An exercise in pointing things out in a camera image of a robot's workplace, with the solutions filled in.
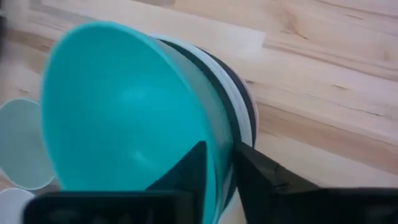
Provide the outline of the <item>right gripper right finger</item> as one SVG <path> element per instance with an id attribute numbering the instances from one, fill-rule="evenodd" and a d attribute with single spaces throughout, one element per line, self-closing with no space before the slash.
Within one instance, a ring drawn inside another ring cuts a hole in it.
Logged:
<path id="1" fill-rule="evenodd" d="M 241 142 L 233 149 L 236 185 L 248 223 L 321 223 L 305 195 L 319 187 Z"/>

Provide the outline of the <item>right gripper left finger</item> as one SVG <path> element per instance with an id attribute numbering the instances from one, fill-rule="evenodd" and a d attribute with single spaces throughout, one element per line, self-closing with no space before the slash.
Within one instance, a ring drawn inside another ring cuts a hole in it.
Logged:
<path id="1" fill-rule="evenodd" d="M 193 195 L 194 223 L 202 223 L 207 178 L 206 142 L 198 141 L 168 172 L 146 190 L 171 190 Z"/>

